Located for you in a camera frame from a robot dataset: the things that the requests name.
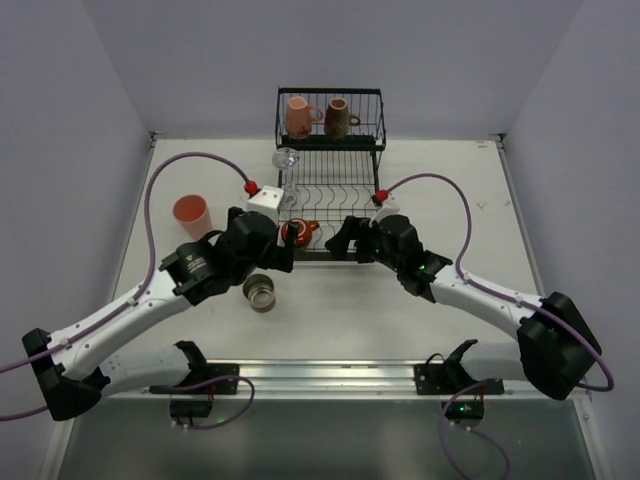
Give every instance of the white wall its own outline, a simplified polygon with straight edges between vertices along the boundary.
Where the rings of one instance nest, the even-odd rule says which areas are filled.
[[[0,364],[108,299],[147,146],[79,1],[0,2]],[[44,403],[30,368],[1,382],[0,415]],[[0,477],[34,478],[52,425],[0,424]]]
[[[146,124],[273,135],[276,87],[381,87],[392,135],[506,131],[580,0],[83,0]]]
[[[637,0],[585,0],[507,136],[545,288],[573,296],[617,381],[594,406],[621,480],[640,475],[639,19]]]

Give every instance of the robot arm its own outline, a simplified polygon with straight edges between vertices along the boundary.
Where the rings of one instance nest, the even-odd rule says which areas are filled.
[[[347,217],[325,246],[336,259],[343,259],[352,241],[358,263],[381,263],[396,273],[410,294],[464,310],[517,342],[487,345],[468,340],[443,363],[426,365],[427,380],[443,390],[457,392],[487,378],[526,380],[545,395],[564,400],[594,358],[542,310],[602,351],[569,297],[557,292],[547,298],[526,295],[457,268],[450,259],[423,249],[416,229],[391,198],[373,219]]]
[[[133,298],[139,286],[69,327],[27,333],[22,341],[29,356],[64,346],[32,363],[53,419],[73,418],[102,397],[122,391],[186,386],[211,378],[204,356],[192,342],[137,358],[121,358],[117,351],[157,323],[241,285],[256,268],[291,272],[298,226],[289,225],[292,234],[284,247],[278,246],[281,198],[280,189],[264,187],[247,202],[246,212],[231,208],[226,231],[210,232],[178,247],[162,260],[137,300]],[[123,305],[127,308],[111,321],[69,341]]]

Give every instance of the black wire dish rack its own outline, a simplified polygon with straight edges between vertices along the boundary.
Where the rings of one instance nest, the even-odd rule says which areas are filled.
[[[287,102],[301,96],[309,104],[326,111],[334,97],[347,101],[360,124],[352,126],[344,139],[335,140],[324,134],[324,123],[312,123],[305,139],[289,137],[285,127]],[[297,202],[280,212],[280,223],[292,218],[315,220],[320,227],[311,243],[298,249],[298,261],[329,261],[324,243],[333,237],[348,215],[372,217],[375,207],[371,196],[379,190],[378,169],[387,144],[384,125],[382,91],[365,88],[279,88],[276,111],[276,147],[289,147],[300,152],[293,169],[298,186]],[[283,176],[278,176],[282,186]],[[353,249],[346,258],[353,261]]]

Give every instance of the cable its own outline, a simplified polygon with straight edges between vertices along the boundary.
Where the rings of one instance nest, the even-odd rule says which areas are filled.
[[[144,194],[144,224],[145,224],[145,229],[146,229],[146,232],[147,232],[147,243],[148,243],[148,246],[149,246],[149,267],[147,268],[147,273],[146,273],[146,275],[144,277],[144,280],[142,281],[142,284],[140,285],[140,288],[138,288],[136,293],[133,294],[133,300],[134,301],[138,300],[142,296],[142,294],[146,291],[147,287],[151,283],[151,279],[153,278],[153,273],[155,271],[156,246],[155,246],[155,243],[153,241],[153,231],[152,231],[152,228],[151,228],[151,214],[150,214],[151,191],[153,189],[153,185],[154,185],[156,179],[158,178],[158,175],[160,175],[160,173],[166,167],[168,167],[169,165],[171,165],[174,162],[177,162],[178,160],[181,160],[181,159],[187,158],[187,157],[203,157],[203,158],[209,158],[211,160],[216,160],[218,162],[221,162],[221,163],[233,168],[236,172],[238,172],[238,174],[242,177],[242,180],[245,183],[245,189],[249,185],[252,185],[253,187],[255,187],[255,183],[252,182],[251,180],[249,180],[249,177],[247,177],[247,175],[244,173],[244,171],[238,165],[236,165],[235,163],[233,163],[230,160],[227,160],[226,158],[220,157],[218,155],[214,155],[212,153],[206,153],[206,152],[185,152],[185,153],[180,153],[178,155],[174,155],[173,157],[169,158],[168,160],[165,160],[162,164],[160,164],[160,166],[153,172],[153,174],[149,178],[149,183],[147,184],[147,188],[146,188],[145,194]],[[90,327],[88,327],[85,330],[83,330],[83,331],[75,334],[74,336],[70,337],[69,338],[69,343],[74,343],[74,342],[80,340],[81,338],[83,338],[83,337],[95,332],[99,328],[102,328],[104,325],[106,325],[111,320],[116,318],[118,315],[123,313],[129,307],[130,307],[130,304],[128,302],[125,302],[122,305],[116,307],[113,311],[111,311],[110,313],[105,315],[103,318],[101,318],[99,321],[97,321],[96,323],[94,323]],[[0,367],[0,374],[9,372],[11,370],[15,370],[16,368],[23,367],[23,366],[28,365],[28,364],[33,363],[33,362],[37,362],[38,360],[41,360],[43,358],[46,358],[48,356],[53,355],[56,352],[59,352],[63,348],[65,348],[65,345],[62,345],[62,344],[55,345],[55,346],[49,348],[48,350],[45,350],[45,351],[40,352],[40,353],[37,353],[36,355],[33,355],[31,357],[27,357],[27,358],[24,358],[22,360],[18,360],[16,362],[4,365],[4,366]],[[23,417],[19,417],[19,415],[22,415],[22,414],[10,415],[10,416],[8,416],[6,418],[16,417],[16,416],[17,416],[16,419],[23,418]]]
[[[34,408],[33,410],[29,410],[27,412],[22,413],[14,413],[13,415],[4,415],[0,417],[0,422],[12,422],[14,420],[22,420],[23,418],[33,417],[42,412],[46,412],[49,410],[49,407],[46,405],[44,407]]]
[[[236,413],[231,415],[226,420],[223,420],[222,422],[218,422],[218,423],[213,423],[211,425],[185,425],[180,422],[178,423],[188,430],[213,430],[214,428],[223,427],[224,425],[227,425],[233,422],[234,420],[237,420],[242,415],[244,415],[247,412],[247,410],[251,408],[251,405],[253,405],[253,399],[256,396],[256,387],[253,384],[253,382],[249,380],[247,377],[242,377],[240,375],[222,375],[220,377],[211,378],[204,382],[196,383],[195,385],[189,385],[187,387],[169,386],[169,387],[163,387],[163,388],[167,388],[174,393],[182,393],[182,392],[189,392],[191,390],[197,390],[198,388],[202,388],[202,387],[208,387],[209,385],[214,385],[216,383],[227,381],[227,380],[239,380],[241,382],[246,383],[251,388],[251,394],[249,395],[249,400],[247,400],[247,403],[245,403],[244,407],[242,407],[240,410],[238,410]]]
[[[445,425],[447,424],[446,412],[449,410],[451,405],[453,405],[453,403],[458,398],[460,398],[462,395],[464,395],[466,393],[469,393],[469,392],[473,392],[474,390],[478,390],[479,388],[482,388],[482,387],[486,386],[487,383],[489,383],[489,380],[483,380],[481,382],[474,383],[473,385],[470,385],[467,388],[463,388],[458,393],[453,395],[447,401],[447,403],[445,403],[442,411],[440,412],[440,418],[439,418],[439,421],[438,421],[438,438],[440,439],[440,445],[442,446],[442,451],[444,452],[445,456],[449,460],[449,463],[454,468],[454,470],[456,472],[458,472],[458,474],[462,478],[464,478],[465,480],[472,480],[472,479],[471,479],[470,476],[468,476],[466,473],[464,473],[462,468],[460,468],[460,466],[456,462],[455,457],[453,456],[453,454],[449,450],[449,447],[447,446],[447,442],[445,442],[445,439],[444,439],[444,433],[445,433],[444,428],[445,428]],[[500,475],[499,480],[504,480],[509,476],[509,474],[511,473],[511,461],[509,460],[509,455],[507,455],[506,450],[498,442],[496,442],[493,438],[491,438],[486,433],[480,432],[478,430],[475,430],[475,429],[472,429],[472,428],[467,428],[467,427],[464,427],[462,425],[456,425],[456,427],[464,428],[467,432],[473,433],[474,435],[477,435],[478,437],[486,440],[491,445],[496,447],[496,449],[498,450],[498,452],[500,452],[500,455],[502,455],[502,458],[504,459],[504,470],[503,470],[502,474]]]
[[[462,246],[462,249],[460,250],[460,253],[458,254],[458,256],[456,257],[455,260],[455,269],[456,269],[456,273],[460,276],[460,278],[465,278],[465,274],[462,270],[462,259],[464,257],[464,255],[467,253],[467,250],[469,249],[469,245],[471,243],[471,231],[472,231],[472,220],[471,220],[471,208],[469,207],[469,202],[467,200],[467,197],[465,196],[464,192],[462,191],[462,189],[458,186],[457,183],[455,183],[453,180],[451,180],[448,177],[445,177],[444,175],[440,175],[438,173],[417,173],[415,175],[410,175],[402,180],[400,180],[399,182],[397,182],[396,184],[392,185],[389,189],[387,189],[387,194],[393,192],[395,189],[397,189],[398,187],[404,185],[407,182],[410,182],[412,180],[418,179],[418,178],[435,178],[438,180],[442,180],[443,182],[448,183],[451,187],[454,188],[454,190],[458,193],[458,196],[460,197],[460,199],[462,200],[462,203],[464,205],[464,210],[465,210],[465,214],[467,216],[467,233],[465,235],[465,240],[464,240],[464,244]],[[591,344],[582,336],[580,335],[580,333],[574,329],[571,325],[569,325],[567,322],[565,322],[564,320],[562,320],[560,317],[558,317],[557,315],[554,315],[551,312],[548,312],[536,305],[533,305],[529,302],[526,301],[522,301],[522,302],[518,302],[518,300],[516,300],[516,298],[511,297],[510,295],[506,295],[503,294],[501,292],[498,292],[496,290],[493,290],[492,288],[489,288],[485,285],[482,285],[478,282],[476,282],[475,280],[468,278],[468,276],[466,277],[466,281],[469,285],[471,285],[472,287],[488,294],[491,295],[493,297],[499,298],[501,300],[504,300],[506,302],[510,302],[513,303],[515,305],[522,305],[526,308],[529,308],[537,313],[540,313],[541,315],[544,315],[545,317],[547,317],[549,320],[551,320],[552,322],[554,322],[555,324],[557,324],[558,326],[560,326],[561,328],[564,328],[577,342],[580,343],[580,345],[582,345],[588,352],[589,354],[593,357],[593,359],[595,360],[595,362],[598,364],[598,366],[602,369],[602,372],[604,373],[604,376],[607,379],[607,385],[606,386],[599,386],[599,385],[587,385],[584,383],[579,383],[578,387],[580,388],[584,388],[586,390],[593,390],[593,391],[598,391],[598,392],[609,392],[611,390],[613,390],[614,387],[614,380],[613,380],[613,374],[611,373],[611,370],[609,369],[609,367],[607,366],[607,364],[604,362],[604,359],[602,358],[602,356],[596,351],[595,348],[593,348],[591,346]],[[444,441],[444,425],[445,425],[445,421],[446,421],[446,416],[445,413],[447,412],[448,408],[451,406],[451,404],[453,402],[456,401],[457,398],[459,398],[461,395],[464,395],[467,392],[473,391],[478,389],[479,387],[483,387],[485,386],[490,380],[483,380],[481,382],[475,383],[467,388],[464,388],[462,390],[460,390],[458,393],[456,393],[455,395],[453,395],[449,401],[445,404],[441,414],[440,414],[440,420],[438,422],[438,437],[440,438],[440,444],[442,445],[442,450],[444,451],[445,456],[447,457],[447,459],[449,460],[449,463],[451,464],[451,466],[456,470],[456,472],[458,472],[458,474],[460,474],[460,476],[464,479],[470,479],[471,477],[467,476],[464,471],[460,468],[460,466],[457,464],[454,456],[451,454],[451,452],[449,451],[449,448],[447,447],[446,442]],[[507,452],[504,450],[504,448],[498,443],[496,442],[493,438],[491,438],[489,435],[487,435],[486,433],[474,430],[474,429],[469,429],[469,432],[479,436],[480,438],[485,439],[486,441],[488,441],[489,443],[491,443],[494,447],[496,447],[496,449],[500,452],[500,455],[502,455],[502,458],[505,461],[505,469],[504,472],[502,473],[502,475],[500,476],[500,480],[505,479],[508,477],[510,471],[511,471],[511,462],[509,460],[509,457],[507,455]]]
[[[456,190],[456,192],[460,196],[460,199],[462,200],[462,203],[464,204],[464,210],[467,215],[467,234],[464,239],[464,245],[462,246],[460,253],[456,257],[455,269],[458,275],[460,276],[460,278],[465,278],[465,274],[462,270],[461,263],[462,263],[462,258],[464,257],[464,255],[467,253],[467,250],[469,249],[469,244],[471,243],[471,230],[472,230],[471,208],[469,207],[469,202],[467,201],[467,197],[465,196],[462,189],[458,186],[458,184],[456,184],[450,178],[445,177],[444,175],[440,175],[438,173],[417,173],[415,175],[411,175],[409,177],[406,177],[400,180],[398,183],[396,183],[391,188],[389,188],[387,192],[391,193],[396,188],[404,185],[407,182],[415,180],[417,178],[436,178],[438,180],[442,180],[448,183]],[[478,290],[488,295],[499,298],[500,300],[504,300],[506,302],[513,303],[514,305],[518,305],[518,304],[523,305],[537,313],[540,313],[541,315],[544,315],[545,317],[547,317],[549,320],[551,320],[558,326],[564,328],[578,343],[580,343],[580,345],[582,345],[589,352],[589,354],[593,357],[594,361],[598,364],[598,366],[602,370],[602,373],[604,373],[604,376],[607,379],[606,386],[586,385],[583,383],[578,384],[578,386],[586,390],[594,390],[598,392],[610,392],[611,390],[613,390],[613,387],[614,387],[613,374],[611,373],[611,370],[609,369],[607,364],[604,362],[604,359],[602,358],[602,356],[596,351],[595,348],[591,346],[591,344],[582,335],[580,335],[580,333],[575,328],[573,328],[567,322],[562,320],[557,315],[554,315],[553,313],[544,310],[543,308],[537,307],[526,301],[518,302],[518,300],[516,300],[514,297],[511,297],[510,295],[505,295],[504,293],[501,293],[489,287],[486,287],[471,278],[467,278],[466,281],[472,287],[477,288]]]

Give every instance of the table surface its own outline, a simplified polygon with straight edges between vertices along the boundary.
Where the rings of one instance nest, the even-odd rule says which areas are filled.
[[[238,163],[260,185],[277,185],[272,140],[159,140],[149,175],[177,153],[204,151]],[[417,172],[437,172],[456,181],[473,213],[473,237],[463,265],[471,272],[518,291],[535,292],[498,151],[493,142],[389,141],[380,166],[381,187]],[[208,159],[190,158],[157,179],[151,217],[158,261],[189,241],[172,216],[175,201],[199,194],[214,228],[226,224],[230,206],[244,207],[240,177]],[[425,248],[455,258],[465,235],[460,199],[447,184],[421,179],[394,193],[418,229]],[[142,204],[118,281],[122,294],[140,281],[148,265]],[[395,275],[379,265],[317,265],[298,262],[291,274],[269,271],[277,304],[252,311],[240,288],[169,318],[122,349],[153,351],[193,340],[208,358],[234,359],[424,359],[452,351],[462,341],[511,341],[481,320],[451,307],[412,297]]]

